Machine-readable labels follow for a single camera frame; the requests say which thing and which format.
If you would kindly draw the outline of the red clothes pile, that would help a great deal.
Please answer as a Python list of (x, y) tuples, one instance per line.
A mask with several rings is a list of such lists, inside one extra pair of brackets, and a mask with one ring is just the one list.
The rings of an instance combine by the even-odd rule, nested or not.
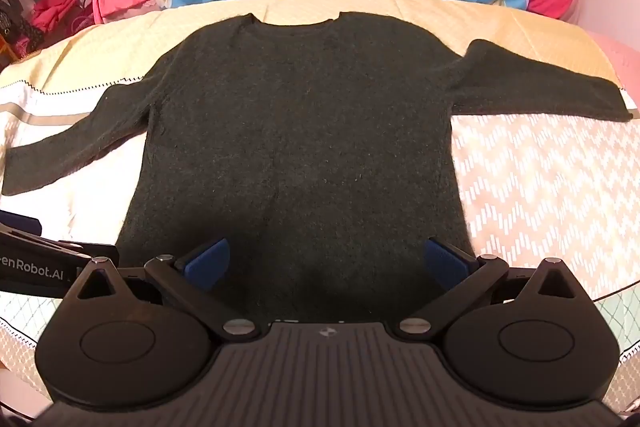
[(48, 34), (62, 22), (63, 18), (80, 5), (80, 0), (40, 0), (32, 8), (30, 23)]

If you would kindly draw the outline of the patterned beige bed sheet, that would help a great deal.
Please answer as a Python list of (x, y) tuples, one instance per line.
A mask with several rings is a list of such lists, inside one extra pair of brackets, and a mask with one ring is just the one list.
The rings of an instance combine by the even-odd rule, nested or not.
[[(457, 53), (484, 39), (620, 86), (639, 98), (639, 55), (611, 39), (527, 12), (447, 0), (231, 0), (93, 26), (1, 74), (1, 143), (23, 145), (84, 117), (102, 92), (138, 80), (198, 28), (244, 14), (307, 25), (344, 12), (391, 16)], [(606, 394), (639, 406), (639, 125), (548, 115), (457, 117), (452, 156), (474, 249), (517, 267), (562, 259), (608, 321), (620, 365)]]

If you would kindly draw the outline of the dark green knit sweater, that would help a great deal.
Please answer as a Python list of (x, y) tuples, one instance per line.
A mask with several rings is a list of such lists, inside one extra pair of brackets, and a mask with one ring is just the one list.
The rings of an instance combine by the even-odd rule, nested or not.
[(195, 31), (70, 129), (11, 148), (2, 192), (37, 190), (144, 133), (124, 265), (225, 239), (213, 295), (244, 317), (399, 320), (440, 294), (427, 239), (470, 248), (450, 119), (500, 114), (630, 118), (614, 83), (485, 40), (457, 54), (391, 17), (247, 15)]

